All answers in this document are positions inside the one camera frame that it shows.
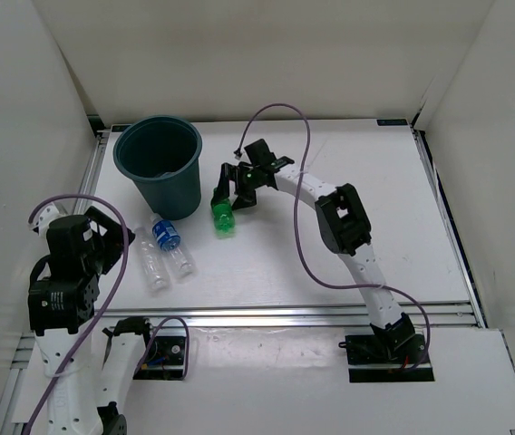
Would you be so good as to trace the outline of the clear plastic bottle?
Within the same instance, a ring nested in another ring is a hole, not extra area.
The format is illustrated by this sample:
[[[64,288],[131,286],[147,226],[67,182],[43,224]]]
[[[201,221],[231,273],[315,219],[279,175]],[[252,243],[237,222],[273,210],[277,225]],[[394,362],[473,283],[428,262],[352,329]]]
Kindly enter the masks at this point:
[[[163,263],[160,250],[144,227],[136,227],[135,241],[144,279],[151,292],[159,292],[170,286],[170,277]]]

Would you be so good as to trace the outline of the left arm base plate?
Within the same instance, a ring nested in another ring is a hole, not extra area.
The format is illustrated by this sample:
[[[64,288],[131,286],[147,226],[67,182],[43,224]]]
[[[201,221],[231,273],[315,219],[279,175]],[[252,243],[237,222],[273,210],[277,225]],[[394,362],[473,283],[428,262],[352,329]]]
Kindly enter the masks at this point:
[[[145,362],[133,375],[134,380],[183,381],[186,364],[187,337],[157,335]]]

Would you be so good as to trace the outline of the green plastic bottle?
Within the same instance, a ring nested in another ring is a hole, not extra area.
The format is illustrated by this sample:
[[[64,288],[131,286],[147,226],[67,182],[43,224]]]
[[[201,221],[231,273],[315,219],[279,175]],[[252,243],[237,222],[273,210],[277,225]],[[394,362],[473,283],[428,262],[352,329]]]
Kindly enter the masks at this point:
[[[221,198],[218,189],[213,189],[213,197],[210,201],[211,214],[216,234],[219,237],[229,237],[234,234],[235,217],[229,198]]]

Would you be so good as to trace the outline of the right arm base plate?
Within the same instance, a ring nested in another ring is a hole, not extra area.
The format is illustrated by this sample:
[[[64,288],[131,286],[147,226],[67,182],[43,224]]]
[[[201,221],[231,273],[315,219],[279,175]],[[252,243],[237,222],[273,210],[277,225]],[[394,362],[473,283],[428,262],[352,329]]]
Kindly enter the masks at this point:
[[[389,354],[374,335],[347,335],[338,344],[345,350],[351,383],[434,382],[432,364],[422,334]]]

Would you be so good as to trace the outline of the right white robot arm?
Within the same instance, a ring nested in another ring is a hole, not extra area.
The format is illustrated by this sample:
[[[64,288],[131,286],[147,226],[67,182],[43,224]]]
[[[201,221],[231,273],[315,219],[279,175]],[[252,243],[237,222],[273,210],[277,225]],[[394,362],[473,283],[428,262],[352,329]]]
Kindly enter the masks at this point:
[[[306,273],[325,288],[360,291],[376,337],[374,350],[380,359],[389,363],[399,361],[404,370],[425,362],[430,339],[425,339],[420,352],[414,350],[417,333],[408,314],[394,299],[395,294],[403,295],[403,292],[385,283],[371,244],[372,226],[355,187],[349,183],[337,186],[311,176],[289,157],[276,157],[264,140],[251,143],[245,152],[248,162],[237,165],[225,162],[220,166],[211,206],[228,202],[234,194],[233,210],[254,207],[257,189],[262,187],[291,195],[296,249]],[[325,247],[346,266],[354,280],[351,285],[324,283],[307,266],[298,229],[300,203],[315,211],[320,237]],[[411,296],[403,296],[419,306]]]

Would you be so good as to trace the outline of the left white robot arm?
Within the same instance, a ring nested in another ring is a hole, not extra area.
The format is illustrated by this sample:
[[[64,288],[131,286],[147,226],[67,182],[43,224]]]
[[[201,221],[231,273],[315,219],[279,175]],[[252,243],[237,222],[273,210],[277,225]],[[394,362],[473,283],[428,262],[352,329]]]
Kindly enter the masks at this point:
[[[89,326],[100,294],[99,279],[124,258],[134,233],[90,207],[69,215],[43,206],[33,225],[49,253],[30,275],[30,328],[42,357],[47,391],[30,422],[47,413],[49,434],[125,434],[122,413],[138,363],[154,358],[157,340],[143,317],[103,329],[104,356],[92,354]]]

